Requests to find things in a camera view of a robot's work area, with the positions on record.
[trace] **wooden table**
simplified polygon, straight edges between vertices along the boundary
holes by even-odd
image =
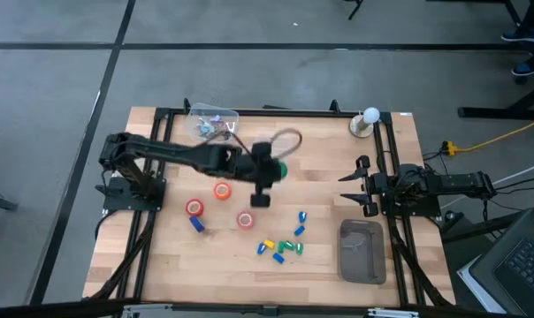
[[[126,131],[149,137],[154,113],[155,108],[132,108]],[[412,115],[393,113],[392,117],[400,161],[422,165]],[[171,142],[193,145],[196,142],[187,134],[185,119],[185,116],[175,116]],[[347,118],[240,117],[238,135],[249,146],[256,136],[270,136],[286,127],[294,127],[304,136],[301,148],[286,159],[288,176],[271,190],[271,207],[250,209],[256,216],[256,224],[249,231],[240,230],[235,218],[243,209],[249,208],[253,185],[229,181],[232,196],[227,201],[219,201],[213,194],[217,179],[196,173],[187,166],[167,164],[166,196],[163,208],[157,214],[142,300],[398,306],[392,250],[383,216],[369,220],[383,225],[386,282],[381,285],[355,284],[338,276],[339,225],[344,219],[364,217],[355,202],[339,196],[340,193],[359,193],[361,180],[337,180],[355,169],[355,159],[359,155],[370,157],[370,173],[378,172],[373,137],[353,137],[347,129],[348,122]],[[382,129],[386,144],[385,128]],[[387,164],[388,170],[392,171],[390,161]],[[204,203],[202,221],[207,228],[206,234],[197,233],[188,221],[185,204],[192,198],[199,198]],[[306,231],[300,236],[304,243],[303,255],[285,252],[286,261],[281,265],[271,258],[271,251],[256,254],[258,243],[264,239],[275,242],[295,240],[293,231],[298,223],[298,212],[302,210],[308,212]],[[119,211],[102,225],[84,296],[98,291],[121,262],[132,215],[131,211]],[[413,217],[411,221],[420,265],[444,297],[454,303],[438,228],[423,217]],[[126,295],[133,293],[136,273],[137,265],[134,264]],[[415,302],[409,273],[405,264],[409,299]]]

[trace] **blue shoe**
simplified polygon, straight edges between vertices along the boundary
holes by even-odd
[[[505,32],[500,38],[507,42],[534,42],[534,27],[519,27],[513,32]]]
[[[526,63],[520,63],[511,72],[515,76],[529,76],[534,74],[534,67],[530,67]]]

